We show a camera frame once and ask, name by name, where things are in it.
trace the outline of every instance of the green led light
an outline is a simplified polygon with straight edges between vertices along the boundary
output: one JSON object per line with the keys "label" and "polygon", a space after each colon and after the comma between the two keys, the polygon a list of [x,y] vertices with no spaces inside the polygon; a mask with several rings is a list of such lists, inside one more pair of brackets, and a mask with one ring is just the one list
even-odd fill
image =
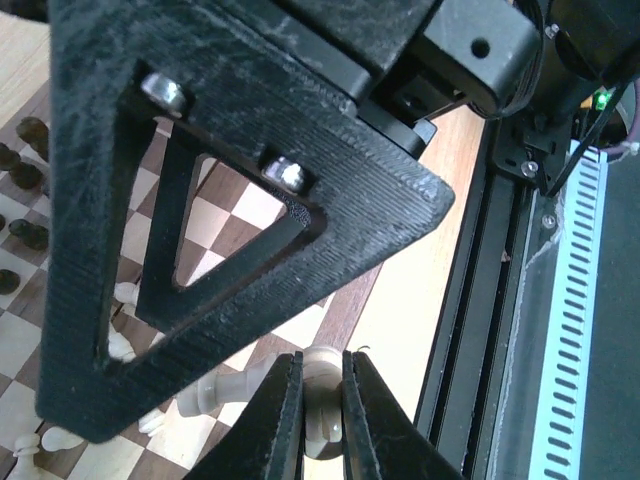
{"label": "green led light", "polygon": [[611,99],[611,93],[609,92],[598,92],[594,94],[593,100],[596,107],[596,110],[604,110]]}

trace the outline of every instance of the dark chess piece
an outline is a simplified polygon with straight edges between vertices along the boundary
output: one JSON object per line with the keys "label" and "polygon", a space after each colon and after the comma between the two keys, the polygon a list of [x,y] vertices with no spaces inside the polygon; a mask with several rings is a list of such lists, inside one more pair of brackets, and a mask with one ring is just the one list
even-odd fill
{"label": "dark chess piece", "polygon": [[20,286],[20,276],[11,270],[0,270],[0,295],[10,295]]}
{"label": "dark chess piece", "polygon": [[35,165],[23,162],[20,154],[4,143],[0,143],[0,170],[9,172],[13,183],[23,190],[37,187],[44,178]]}
{"label": "dark chess piece", "polygon": [[50,197],[49,197],[50,192],[51,192],[51,187],[49,186],[49,179],[48,179],[48,178],[45,178],[45,179],[44,179],[44,182],[42,183],[42,194],[43,194],[45,197],[50,198]]}
{"label": "dark chess piece", "polygon": [[42,120],[36,117],[25,117],[16,127],[16,133],[45,162],[49,162],[49,128]]}
{"label": "dark chess piece", "polygon": [[9,232],[32,250],[42,251],[49,246],[49,230],[27,220],[14,220],[9,224]]}

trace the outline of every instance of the hex bolt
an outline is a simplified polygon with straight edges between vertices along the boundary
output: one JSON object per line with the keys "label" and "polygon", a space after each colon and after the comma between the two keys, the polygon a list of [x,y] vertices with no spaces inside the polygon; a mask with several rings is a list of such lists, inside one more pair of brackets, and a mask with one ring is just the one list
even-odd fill
{"label": "hex bolt", "polygon": [[560,27],[558,27],[558,25],[556,25],[555,23],[544,27],[544,33],[549,39],[555,38],[559,31]]}
{"label": "hex bolt", "polygon": [[293,193],[302,192],[308,178],[304,168],[283,156],[267,164],[262,174]]}
{"label": "hex bolt", "polygon": [[520,169],[522,170],[522,174],[527,178],[535,178],[538,173],[538,164],[532,160],[528,162],[523,162],[520,165]]}
{"label": "hex bolt", "polygon": [[140,89],[149,100],[174,117],[181,118],[185,114],[187,97],[182,87],[169,77],[158,72],[150,73],[142,80]]}
{"label": "hex bolt", "polygon": [[556,217],[553,215],[543,215],[542,216],[542,226],[547,230],[551,230],[556,226]]}

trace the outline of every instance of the slotted metal plate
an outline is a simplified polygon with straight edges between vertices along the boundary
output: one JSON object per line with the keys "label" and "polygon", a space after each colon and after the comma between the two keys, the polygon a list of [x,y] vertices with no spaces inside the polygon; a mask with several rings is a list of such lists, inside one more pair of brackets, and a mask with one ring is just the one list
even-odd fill
{"label": "slotted metal plate", "polygon": [[593,149],[567,182],[531,479],[579,477],[606,182],[607,155]]}

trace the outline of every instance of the white pawn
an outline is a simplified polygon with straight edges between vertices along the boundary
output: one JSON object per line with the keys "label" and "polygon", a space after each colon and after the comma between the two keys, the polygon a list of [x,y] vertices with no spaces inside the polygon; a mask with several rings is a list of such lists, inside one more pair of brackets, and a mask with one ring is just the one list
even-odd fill
{"label": "white pawn", "polygon": [[304,350],[302,378],[307,457],[328,460],[342,455],[342,354],[333,347]]}
{"label": "white pawn", "polygon": [[178,394],[178,411],[183,417],[195,417],[215,410],[219,405],[248,402],[278,357],[271,353],[260,362],[238,373],[207,373]]}
{"label": "white pawn", "polygon": [[7,480],[40,480],[42,472],[33,464],[33,456],[40,451],[40,436],[36,433],[21,435],[15,442],[14,457],[18,458]]}
{"label": "white pawn", "polygon": [[117,332],[111,323],[109,323],[109,355],[123,362],[130,362],[136,358],[136,352],[129,340]]}
{"label": "white pawn", "polygon": [[42,448],[47,452],[70,450],[77,447],[84,439],[61,427],[51,427],[42,436]]}
{"label": "white pawn", "polygon": [[138,420],[138,431],[153,437],[164,427],[164,413],[154,408],[144,417]]}
{"label": "white pawn", "polygon": [[[133,350],[129,340],[117,332],[111,323],[109,323],[109,355],[125,363],[136,358],[136,352]],[[163,412],[154,408],[138,420],[138,431],[153,437],[162,429],[164,417],[165,414]]]}
{"label": "white pawn", "polygon": [[131,282],[117,283],[113,291],[115,299],[125,305],[137,305],[140,295],[140,285]]}

